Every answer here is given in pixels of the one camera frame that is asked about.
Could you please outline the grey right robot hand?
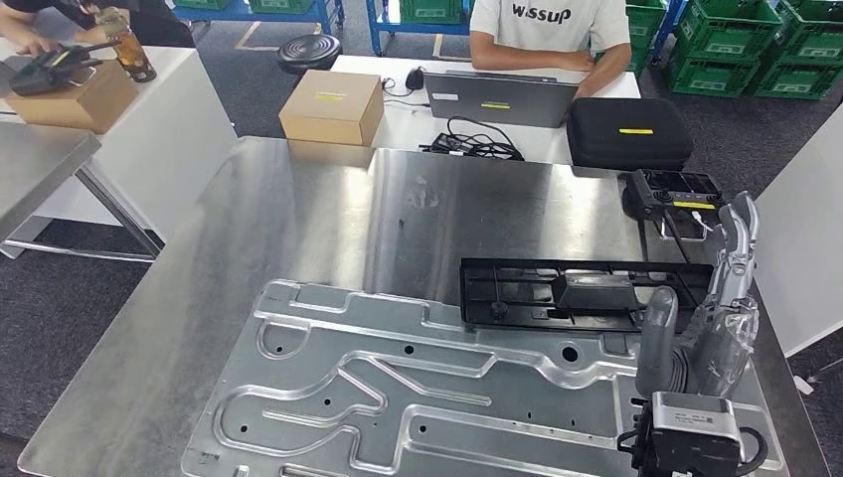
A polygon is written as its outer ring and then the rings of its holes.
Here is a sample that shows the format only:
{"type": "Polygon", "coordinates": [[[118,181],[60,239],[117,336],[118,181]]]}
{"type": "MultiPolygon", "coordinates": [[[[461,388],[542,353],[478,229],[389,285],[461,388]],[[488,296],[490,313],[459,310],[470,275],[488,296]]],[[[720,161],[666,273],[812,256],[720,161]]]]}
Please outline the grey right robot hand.
{"type": "Polygon", "coordinates": [[[678,296],[673,288],[657,287],[647,303],[635,381],[644,398],[674,392],[730,399],[754,352],[759,305],[750,289],[758,209],[752,195],[742,191],[718,216],[717,266],[685,331],[675,333],[678,296]]]}

